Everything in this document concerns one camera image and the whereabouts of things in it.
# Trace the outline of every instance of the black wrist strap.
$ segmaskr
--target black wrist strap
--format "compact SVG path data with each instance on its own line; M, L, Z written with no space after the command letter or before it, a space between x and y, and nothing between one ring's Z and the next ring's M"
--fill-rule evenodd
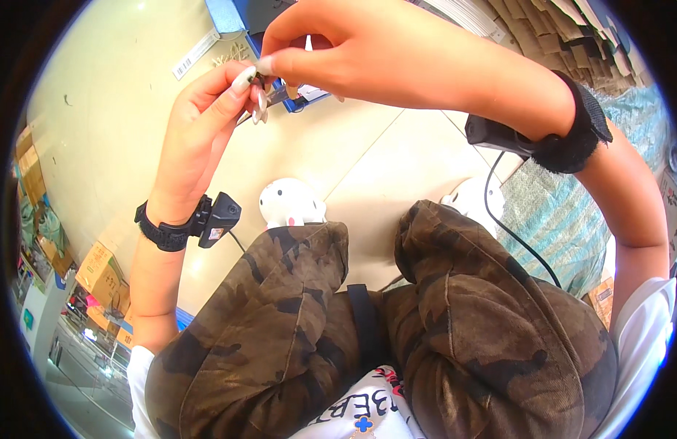
M187 246L189 237L189 221L183 225L169 225L161 223L159 227L153 225L146 216L148 201L138 206L134 222L138 223L141 233L154 242L160 250L180 251Z
M570 88L575 100L575 120L564 138L550 134L536 142L531 156L548 171L575 173L585 167L587 159L597 149L597 144L611 142L613 139L606 117L597 99L582 85L575 83L567 75L554 70Z

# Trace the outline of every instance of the camouflage fabric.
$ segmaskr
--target camouflage fabric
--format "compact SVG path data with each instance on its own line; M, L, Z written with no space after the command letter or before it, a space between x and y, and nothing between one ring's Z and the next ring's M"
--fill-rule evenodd
M347 230L256 239L146 384L163 438L287 438L363 374ZM420 201L395 258L413 285L371 292L380 339L429 438L587 438L611 405L616 353L586 304L526 274L482 226Z

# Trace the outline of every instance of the black strap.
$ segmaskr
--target black strap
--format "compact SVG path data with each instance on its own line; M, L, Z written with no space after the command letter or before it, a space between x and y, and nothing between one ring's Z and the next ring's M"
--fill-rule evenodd
M549 134L536 142L531 157L548 171L575 173L582 171L587 159L597 149L597 144L614 140L606 116L597 99L585 87L576 83L562 72L554 70L568 86L575 100L575 120L570 132L561 138Z
M355 331L358 335L361 369L374 369L385 360L375 305L370 300L365 284L348 285L348 298L353 308Z
M189 237L189 221L187 224L168 225L160 223L156 227L146 216L146 206L148 201L138 206L136 209L136 216L133 218L135 223L139 223L141 233L153 241L160 250L163 251L180 251L187 246L187 238Z

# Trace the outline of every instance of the plush toy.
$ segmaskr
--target plush toy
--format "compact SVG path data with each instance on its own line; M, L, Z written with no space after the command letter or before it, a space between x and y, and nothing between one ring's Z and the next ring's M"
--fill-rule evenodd
M497 238L496 223L484 208L484 185L487 179L473 177L463 181L450 195L441 199L442 205L448 205L462 215L480 223L495 239ZM494 181L489 182L487 190L487 205L492 215L501 219L504 214L504 195Z
M326 222L326 204L316 198L314 190L297 179L280 179L270 183L260 193L259 205L269 229Z

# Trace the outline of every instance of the paper tag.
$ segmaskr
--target paper tag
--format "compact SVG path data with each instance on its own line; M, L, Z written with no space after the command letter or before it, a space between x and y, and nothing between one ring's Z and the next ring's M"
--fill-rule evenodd
M183 56L177 65L173 67L173 75L175 75L177 81L180 81L183 76L185 76L185 73L187 73L187 70L194 66L194 63L199 61L199 58L201 58L202 55L204 55L218 40L219 34L216 33L216 29L212 28L207 32L207 35L202 37L202 39L199 40L199 43L195 44L194 47L187 52L187 55Z
M214 229L210 230L209 231L209 240L210 241L218 240L221 237L222 233L224 233L223 228L218 228L218 229L214 228Z

